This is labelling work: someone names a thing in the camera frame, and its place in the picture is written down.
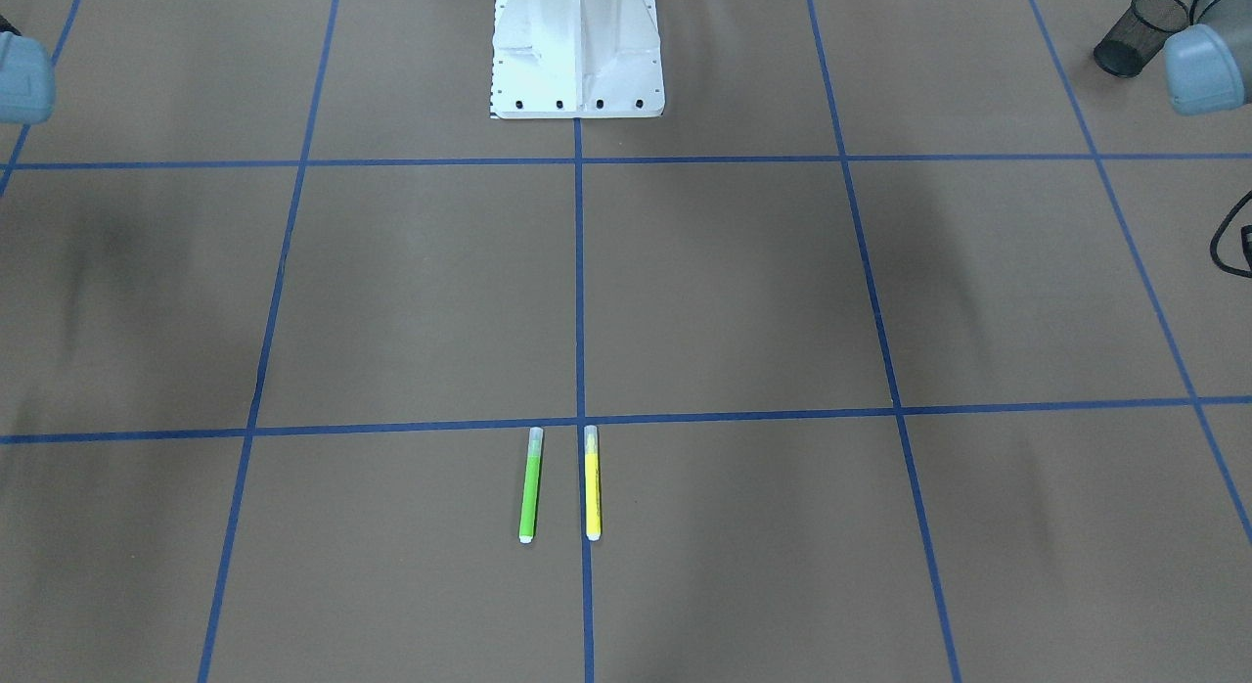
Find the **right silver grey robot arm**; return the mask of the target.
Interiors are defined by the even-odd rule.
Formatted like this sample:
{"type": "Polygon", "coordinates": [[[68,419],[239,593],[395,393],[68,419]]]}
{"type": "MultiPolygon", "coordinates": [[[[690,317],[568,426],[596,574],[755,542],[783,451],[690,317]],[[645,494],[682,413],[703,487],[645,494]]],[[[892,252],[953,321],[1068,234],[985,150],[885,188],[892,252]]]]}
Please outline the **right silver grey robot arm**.
{"type": "Polygon", "coordinates": [[[36,38],[23,35],[1,18],[1,121],[35,125],[51,118],[58,103],[51,55],[36,38]]]}

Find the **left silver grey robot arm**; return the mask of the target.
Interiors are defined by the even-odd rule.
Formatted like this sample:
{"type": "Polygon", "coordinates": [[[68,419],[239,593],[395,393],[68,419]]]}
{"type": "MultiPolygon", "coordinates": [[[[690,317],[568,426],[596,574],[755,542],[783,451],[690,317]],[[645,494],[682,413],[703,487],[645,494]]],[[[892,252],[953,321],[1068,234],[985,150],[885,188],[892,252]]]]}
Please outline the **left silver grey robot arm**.
{"type": "Polygon", "coordinates": [[[1192,0],[1189,28],[1164,44],[1166,83],[1183,116],[1234,111],[1251,99],[1251,0],[1192,0]]]}

